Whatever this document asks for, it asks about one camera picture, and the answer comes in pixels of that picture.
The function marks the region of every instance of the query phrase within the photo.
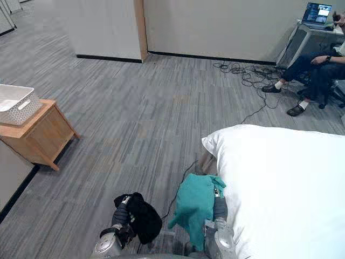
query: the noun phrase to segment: wooden wall trim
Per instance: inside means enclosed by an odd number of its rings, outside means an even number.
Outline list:
[[[146,39],[146,25],[144,15],[144,2],[143,0],[133,0],[136,25],[138,28],[139,46],[141,60],[144,61],[147,58],[147,39]]]

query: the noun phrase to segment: white sock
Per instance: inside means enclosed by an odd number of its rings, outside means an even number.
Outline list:
[[[305,110],[306,108],[307,108],[307,106],[308,106],[308,102],[307,101],[302,101],[300,104],[299,104],[299,106],[301,106],[302,108],[303,108],[303,110]]]
[[[278,90],[281,89],[281,87],[283,86],[284,84],[281,82],[281,81],[278,81],[274,86],[275,88],[277,88]]]

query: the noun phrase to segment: green towel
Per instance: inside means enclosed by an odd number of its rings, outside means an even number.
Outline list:
[[[213,189],[217,188],[223,197],[225,187],[217,176],[188,175],[178,189],[175,218],[169,222],[168,228],[179,224],[188,232],[190,242],[197,250],[204,250],[203,226],[206,219],[213,220]]]

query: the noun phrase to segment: white bed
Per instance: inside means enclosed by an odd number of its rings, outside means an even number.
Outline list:
[[[202,139],[239,259],[345,258],[345,137],[238,125]]]

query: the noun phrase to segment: laptop screen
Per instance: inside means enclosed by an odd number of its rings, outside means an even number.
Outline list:
[[[326,23],[331,9],[331,5],[308,3],[303,22],[323,25]]]

